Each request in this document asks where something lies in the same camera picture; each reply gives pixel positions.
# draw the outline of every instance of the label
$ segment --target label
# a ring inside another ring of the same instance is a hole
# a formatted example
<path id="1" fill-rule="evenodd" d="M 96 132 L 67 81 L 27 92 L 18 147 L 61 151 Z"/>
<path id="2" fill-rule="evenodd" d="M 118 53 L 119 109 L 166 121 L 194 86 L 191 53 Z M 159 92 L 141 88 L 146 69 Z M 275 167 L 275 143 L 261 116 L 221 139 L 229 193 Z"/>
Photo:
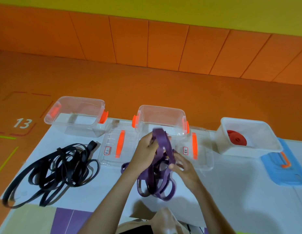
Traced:
<path id="1" fill-rule="evenodd" d="M 189 152 L 188 147 L 183 147 L 183 154 L 188 155 L 188 152 Z"/>
<path id="2" fill-rule="evenodd" d="M 111 151 L 111 147 L 106 146 L 106 148 L 104 150 L 104 155 L 110 155 L 110 151 Z"/>

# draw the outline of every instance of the person's left hand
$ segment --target person's left hand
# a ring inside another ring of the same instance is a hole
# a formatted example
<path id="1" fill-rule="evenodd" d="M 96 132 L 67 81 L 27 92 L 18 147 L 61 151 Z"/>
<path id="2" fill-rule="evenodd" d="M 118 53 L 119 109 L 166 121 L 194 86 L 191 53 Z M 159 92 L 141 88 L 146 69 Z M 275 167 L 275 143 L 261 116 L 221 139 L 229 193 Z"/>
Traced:
<path id="1" fill-rule="evenodd" d="M 145 169 L 147 169 L 155 156 L 155 152 L 158 148 L 157 140 L 150 144 L 152 139 L 152 132 L 141 138 L 133 154 L 132 160 L 130 161 L 126 170 L 130 170 L 137 173 L 139 176 Z"/>

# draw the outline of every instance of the orange wall panel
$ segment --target orange wall panel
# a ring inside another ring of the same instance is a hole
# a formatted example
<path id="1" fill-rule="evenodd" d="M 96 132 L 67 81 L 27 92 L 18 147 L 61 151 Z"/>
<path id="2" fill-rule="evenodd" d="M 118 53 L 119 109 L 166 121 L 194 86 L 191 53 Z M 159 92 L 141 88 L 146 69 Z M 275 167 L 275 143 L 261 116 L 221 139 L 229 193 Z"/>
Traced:
<path id="1" fill-rule="evenodd" d="M 67 11 L 0 5 L 0 50 L 85 59 Z"/>
<path id="2" fill-rule="evenodd" d="M 208 74 L 228 33 L 228 29 L 189 26 L 179 71 Z"/>
<path id="3" fill-rule="evenodd" d="M 110 16 L 116 63 L 147 66 L 148 20 Z"/>
<path id="4" fill-rule="evenodd" d="M 211 69 L 211 75 L 239 78 L 270 34 L 231 30 Z"/>
<path id="5" fill-rule="evenodd" d="M 70 16 L 86 59 L 116 63 L 109 17 L 81 12 Z"/>
<path id="6" fill-rule="evenodd" d="M 302 84 L 302 52 L 273 81 Z"/>
<path id="7" fill-rule="evenodd" d="M 272 81 L 302 50 L 302 37 L 273 34 L 242 78 Z"/>
<path id="8" fill-rule="evenodd" d="M 188 25 L 149 21 L 148 67 L 178 70 Z"/>

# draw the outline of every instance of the purple resistance band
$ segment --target purple resistance band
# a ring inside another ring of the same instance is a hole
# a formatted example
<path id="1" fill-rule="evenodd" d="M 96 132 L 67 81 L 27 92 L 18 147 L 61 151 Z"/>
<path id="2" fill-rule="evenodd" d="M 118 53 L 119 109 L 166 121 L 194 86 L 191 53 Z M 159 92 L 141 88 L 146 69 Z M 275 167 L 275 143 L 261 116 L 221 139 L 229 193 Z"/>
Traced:
<path id="1" fill-rule="evenodd" d="M 142 197 L 153 195 L 161 200 L 168 201 L 176 192 L 176 182 L 171 178 L 171 169 L 169 169 L 168 166 L 171 163 L 176 164 L 176 161 L 173 156 L 172 145 L 166 132 L 162 128 L 153 129 L 152 141 L 155 139 L 158 142 L 158 149 L 156 150 L 152 164 L 139 175 L 137 179 L 137 189 L 139 195 Z M 121 173 L 125 171 L 128 164 L 129 163 L 125 163 L 122 165 Z M 160 170 L 161 164 L 165 164 L 167 166 L 163 171 Z M 148 188 L 148 191 L 145 193 L 141 189 L 142 180 L 145 180 Z M 162 180 L 160 187 L 158 187 L 159 180 Z M 172 190 L 167 196 L 165 196 L 164 191 L 170 181 L 172 182 Z"/>

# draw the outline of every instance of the black resistance band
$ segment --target black resistance band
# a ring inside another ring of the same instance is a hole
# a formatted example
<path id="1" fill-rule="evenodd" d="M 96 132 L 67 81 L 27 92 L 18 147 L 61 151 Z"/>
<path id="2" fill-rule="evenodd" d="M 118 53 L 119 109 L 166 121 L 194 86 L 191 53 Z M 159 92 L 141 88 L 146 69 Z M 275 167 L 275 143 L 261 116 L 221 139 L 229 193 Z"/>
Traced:
<path id="1" fill-rule="evenodd" d="M 43 195 L 39 206 L 45 207 L 56 197 L 65 184 L 69 187 L 86 185 L 97 176 L 100 170 L 100 165 L 96 159 L 88 160 L 91 151 L 96 146 L 97 143 L 94 141 L 91 141 L 87 147 L 78 143 L 71 144 L 63 149 L 58 148 L 56 152 L 33 162 L 8 186 L 2 199 L 3 205 L 8 208 L 19 208 Z M 91 162 L 97 163 L 97 171 L 87 178 L 89 175 L 88 165 Z M 40 190 L 27 201 L 15 206 L 9 206 L 8 200 L 14 195 L 18 185 L 28 173 L 30 173 L 28 182 L 31 185 L 39 186 Z"/>

